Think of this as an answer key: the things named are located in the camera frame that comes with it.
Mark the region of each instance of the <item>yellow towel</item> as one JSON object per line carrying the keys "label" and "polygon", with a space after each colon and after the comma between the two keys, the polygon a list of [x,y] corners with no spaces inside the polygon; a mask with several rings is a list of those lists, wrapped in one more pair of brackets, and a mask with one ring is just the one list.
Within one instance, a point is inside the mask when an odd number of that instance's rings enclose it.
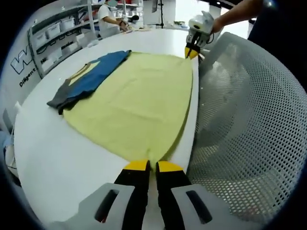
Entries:
{"label": "yellow towel", "polygon": [[191,89],[190,59],[132,52],[90,98],[64,110],[64,117],[110,152],[154,166],[185,122]]}

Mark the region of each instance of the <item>white perforated surface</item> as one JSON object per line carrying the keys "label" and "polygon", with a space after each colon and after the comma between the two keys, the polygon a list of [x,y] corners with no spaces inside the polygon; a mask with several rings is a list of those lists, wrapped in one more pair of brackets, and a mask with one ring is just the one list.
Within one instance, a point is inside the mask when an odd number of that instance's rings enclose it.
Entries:
{"label": "white perforated surface", "polygon": [[303,88],[268,52],[223,34],[200,67],[191,182],[240,218],[267,223],[294,189],[306,153]]}

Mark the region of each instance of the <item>wall logo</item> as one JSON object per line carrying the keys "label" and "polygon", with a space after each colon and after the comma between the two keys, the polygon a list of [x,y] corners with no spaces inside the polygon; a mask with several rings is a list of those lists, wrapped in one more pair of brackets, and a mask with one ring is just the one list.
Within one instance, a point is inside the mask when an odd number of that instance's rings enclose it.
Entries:
{"label": "wall logo", "polygon": [[16,73],[21,74],[24,70],[24,65],[29,65],[32,60],[29,46],[26,46],[25,49],[20,51],[18,56],[14,57],[14,59],[11,61],[11,66]]}

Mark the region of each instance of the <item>white table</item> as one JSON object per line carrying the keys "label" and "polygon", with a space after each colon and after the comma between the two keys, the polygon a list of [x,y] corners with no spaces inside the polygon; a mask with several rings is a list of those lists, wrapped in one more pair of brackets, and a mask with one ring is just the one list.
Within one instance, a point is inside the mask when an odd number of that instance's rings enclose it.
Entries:
{"label": "white table", "polygon": [[[16,163],[26,197],[43,224],[64,221],[76,214],[79,203],[107,182],[114,182],[128,162],[72,129],[46,103],[66,78],[85,63],[119,50],[171,54],[184,57],[187,32],[156,29],[119,34],[85,48],[64,60],[34,88],[15,122]],[[188,120],[182,138],[170,159],[187,169],[192,148],[198,104],[198,62]],[[155,180],[151,179],[149,204],[143,229],[162,230]]]}

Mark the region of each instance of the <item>storage bin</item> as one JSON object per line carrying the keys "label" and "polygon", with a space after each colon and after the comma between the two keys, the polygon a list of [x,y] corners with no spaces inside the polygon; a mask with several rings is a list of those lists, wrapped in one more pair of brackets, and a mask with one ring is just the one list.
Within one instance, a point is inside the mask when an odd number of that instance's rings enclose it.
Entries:
{"label": "storage bin", "polygon": [[121,18],[123,16],[123,11],[117,11],[116,16]]}
{"label": "storage bin", "polygon": [[131,11],[131,9],[126,9],[126,15],[127,15],[127,16],[132,16],[132,11]]}
{"label": "storage bin", "polygon": [[85,37],[85,34],[80,34],[76,36],[76,43],[78,46],[85,48],[88,44],[88,39]]}
{"label": "storage bin", "polygon": [[35,41],[34,41],[36,48],[38,48],[42,44],[46,43],[46,41],[47,41],[46,33],[41,33],[41,34],[37,35],[35,37]]}
{"label": "storage bin", "polygon": [[62,57],[62,49],[58,48],[54,52],[48,55],[48,60],[52,60],[53,63],[58,61]]}
{"label": "storage bin", "polygon": [[47,29],[47,37],[49,39],[57,36],[61,32],[59,25],[60,23],[56,23],[55,25]]}
{"label": "storage bin", "polygon": [[61,31],[66,31],[75,26],[75,18],[69,18],[61,22]]}
{"label": "storage bin", "polygon": [[53,61],[50,59],[47,59],[43,64],[42,64],[42,69],[44,72],[46,72],[52,65],[53,65]]}
{"label": "storage bin", "polygon": [[77,48],[78,48],[78,44],[77,43],[72,43],[70,46],[65,47],[63,49],[63,54],[64,55],[68,55],[68,54],[70,54],[71,52],[73,52]]}

